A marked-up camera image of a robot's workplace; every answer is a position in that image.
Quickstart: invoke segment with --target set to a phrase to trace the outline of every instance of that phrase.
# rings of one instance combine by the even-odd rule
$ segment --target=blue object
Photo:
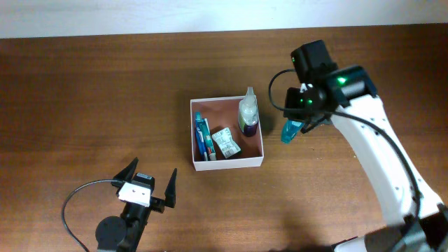
[[[202,161],[208,161],[207,152],[205,151],[204,137],[199,127],[196,127],[195,134],[196,134],[197,146],[199,147],[199,152],[201,153]]]
[[[281,141],[285,144],[289,144],[302,127],[303,123],[301,122],[286,120],[285,126],[283,126],[281,131]]]
[[[207,122],[207,119],[201,118],[201,113],[196,112],[195,123],[197,130],[196,139],[198,139],[197,141],[199,145],[199,151],[201,152],[201,154],[205,152],[203,161],[216,161],[216,151],[213,147],[213,141],[211,140],[209,123]]]

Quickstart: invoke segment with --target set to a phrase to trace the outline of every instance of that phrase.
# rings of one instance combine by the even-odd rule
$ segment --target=toothpaste tube
[[[213,141],[211,140],[210,136],[210,129],[209,129],[209,123],[206,118],[201,118],[201,113],[196,112],[196,128],[199,128],[200,133],[202,133],[202,138],[204,140],[205,145],[205,151],[208,155],[208,160],[210,161],[216,161],[216,152],[215,148],[213,147]]]

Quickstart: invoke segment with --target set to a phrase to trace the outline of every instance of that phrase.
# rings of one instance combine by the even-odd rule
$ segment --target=cable
[[[280,76],[281,74],[287,73],[287,72],[292,72],[295,71],[295,69],[286,69],[283,71],[280,71],[279,73],[277,73],[276,75],[274,75],[274,77],[272,78],[271,82],[269,83],[269,100],[271,102],[271,104],[276,108],[279,109],[280,111],[287,111],[287,112],[293,112],[293,113],[323,113],[325,116],[341,116],[344,118],[348,118],[348,119],[352,119],[352,120],[356,120],[360,123],[364,123],[367,126],[371,127],[373,130],[375,130],[376,132],[378,132],[380,135],[382,135],[384,137],[384,139],[389,143],[389,145],[391,145],[393,151],[397,154],[398,159],[400,159],[403,167],[405,168],[406,174],[408,176],[408,179],[410,180],[412,187],[414,188],[414,193],[415,193],[415,203],[416,203],[416,208],[415,208],[415,221],[419,220],[419,214],[420,214],[420,208],[421,208],[421,192],[419,190],[419,186],[417,184],[417,180],[414,176],[414,173],[412,173],[411,167],[409,165],[409,163],[406,160],[406,157],[403,155],[403,152],[400,150],[400,148],[397,146],[397,144],[395,143],[395,141],[381,128],[379,128],[378,126],[376,126],[375,124],[359,118],[357,116],[354,115],[349,115],[347,113],[343,113],[343,112],[337,112],[337,111],[333,111],[333,112],[329,112],[329,111],[313,111],[311,109],[308,108],[283,108],[280,106],[277,106],[274,101],[272,100],[272,94],[271,94],[271,87],[272,84],[274,83],[275,79]]]
[[[75,195],[79,190],[83,189],[84,187],[87,186],[91,186],[93,184],[96,183],[103,183],[103,182],[122,182],[121,180],[118,179],[102,179],[102,180],[98,180],[98,181],[92,181],[89,183],[86,183],[80,187],[78,187],[77,189],[75,189],[73,192],[70,192],[69,196],[67,196],[67,198],[65,199],[63,205],[62,205],[62,210],[61,210],[61,219],[62,219],[62,224],[64,225],[65,230],[69,233],[69,235],[71,236],[71,238],[73,238],[75,240],[75,242],[77,244],[79,244],[79,246],[81,246],[84,251],[89,252],[89,249],[84,245],[83,242],[81,242],[70,230],[69,226],[67,225],[67,222],[65,221],[65,206],[67,205],[67,203],[69,203],[69,200],[73,197],[73,195]]]

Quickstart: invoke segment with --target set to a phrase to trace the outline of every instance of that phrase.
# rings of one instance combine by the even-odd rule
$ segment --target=small package
[[[218,144],[225,159],[241,152],[241,148],[237,143],[235,143],[235,141],[233,141],[232,133],[228,127],[213,134],[211,138]]]

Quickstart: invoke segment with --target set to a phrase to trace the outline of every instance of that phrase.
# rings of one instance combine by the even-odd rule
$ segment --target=green led light
[[[344,84],[346,81],[347,81],[347,79],[346,78],[344,78],[344,77],[339,77],[338,79],[337,79],[337,81],[339,81],[339,84]]]

